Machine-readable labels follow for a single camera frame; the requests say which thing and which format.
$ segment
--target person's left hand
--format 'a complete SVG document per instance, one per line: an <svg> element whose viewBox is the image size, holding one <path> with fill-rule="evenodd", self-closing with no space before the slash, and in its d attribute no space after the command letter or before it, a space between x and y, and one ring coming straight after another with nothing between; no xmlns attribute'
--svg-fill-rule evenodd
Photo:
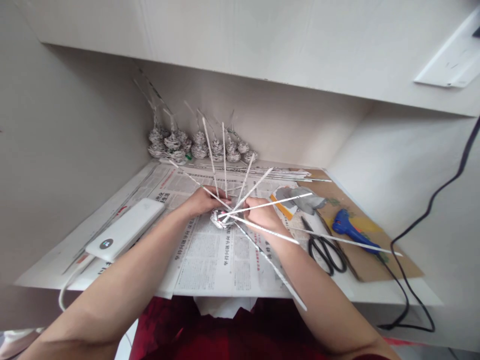
<svg viewBox="0 0 480 360"><path fill-rule="evenodd" d="M217 195L215 186L205 185L205 188L211 191L212 194ZM218 189L220 199L227 205L232 204L232 198L226 199L225 192ZM181 208L188 214L190 218L195 218L201 214L209 212L215 208L221 208L223 205L217 199L214 199L208 192L199 187L182 205Z"/></svg>

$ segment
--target hand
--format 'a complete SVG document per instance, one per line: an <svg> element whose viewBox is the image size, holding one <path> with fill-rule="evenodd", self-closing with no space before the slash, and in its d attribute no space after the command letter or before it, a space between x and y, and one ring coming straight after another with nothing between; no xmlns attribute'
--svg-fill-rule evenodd
<svg viewBox="0 0 480 360"><path fill-rule="evenodd" d="M204 187L210 190L212 194L217 195L215 186L205 185ZM223 190L218 189L218 194L220 195L220 199L225 204L232 204L232 198L228 197L228 199L226 199L225 192ZM220 201L213 198L208 192L199 187L180 207L191 219L193 219L215 208L221 208L223 205Z"/></svg>
<svg viewBox="0 0 480 360"><path fill-rule="evenodd" d="M247 197L245 204L247 208L255 207L258 205L268 204L269 201L264 198L259 197ZM281 233L283 235L291 236L287 228L280 220L279 216L275 212L275 205L259 207L253 210L248 210L243 213L245 220L248 220L251 223L260 225L262 228L271 230L276 233ZM254 227L250 227L254 232L261 233L262 235L267 235L268 233L258 230Z"/></svg>

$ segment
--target brown cardboard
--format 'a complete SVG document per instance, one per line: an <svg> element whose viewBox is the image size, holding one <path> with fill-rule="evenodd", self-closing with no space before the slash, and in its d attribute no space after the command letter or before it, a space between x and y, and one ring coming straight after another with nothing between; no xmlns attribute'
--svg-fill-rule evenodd
<svg viewBox="0 0 480 360"><path fill-rule="evenodd" d="M312 178L330 179L323 170L307 169L311 173ZM341 239L351 240L347 235L340 235L333 231L332 223L335 216L341 209L347 209L350 214L350 222L357 230L363 233L375 244L378 244L383 249L390 249L390 242L392 239L384 232L384 230L375 224L355 203L332 181L332 182L304 182L298 181L298 186L309 188L318 196L327 199L326 205L317 209L318 213L324 220L324 223L329 227L331 233L335 237ZM352 270L355 277L361 282L375 282L383 280L391 280L392 277L387 269L383 266L377 257L369 252L366 252L359 246L336 242L337 246L343 251L348 259L349 268ZM398 259L405 271L407 278L419 278L424 273L418 268L415 263L404 254L396 245L394 250L403 254L403 257L398 256ZM400 268L395 261L393 255L381 252L382 258L388 264L388 267L398 278L402 277Z"/></svg>

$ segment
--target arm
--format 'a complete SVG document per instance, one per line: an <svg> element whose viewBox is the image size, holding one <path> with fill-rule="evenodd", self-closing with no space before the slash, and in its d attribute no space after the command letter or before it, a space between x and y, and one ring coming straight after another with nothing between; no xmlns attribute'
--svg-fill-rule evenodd
<svg viewBox="0 0 480 360"><path fill-rule="evenodd" d="M225 198L225 193L218 191ZM122 336L162 281L190 219L220 206L202 188L197 189L99 276L20 359L113 359Z"/></svg>
<svg viewBox="0 0 480 360"><path fill-rule="evenodd" d="M249 197L248 207L268 203ZM291 237L272 206L245 212L252 223ZM278 255L281 265L308 311L295 305L317 341L339 359L354 359L361 354L378 354L389 359L398 356L365 320L340 288L300 246L262 232Z"/></svg>

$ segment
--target white power bank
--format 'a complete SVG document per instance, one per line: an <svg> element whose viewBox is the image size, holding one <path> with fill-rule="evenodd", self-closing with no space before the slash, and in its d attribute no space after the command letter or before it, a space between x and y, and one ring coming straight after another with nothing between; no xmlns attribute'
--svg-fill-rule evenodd
<svg viewBox="0 0 480 360"><path fill-rule="evenodd" d="M154 223L164 211L161 202L144 198L86 247L93 256L113 263Z"/></svg>

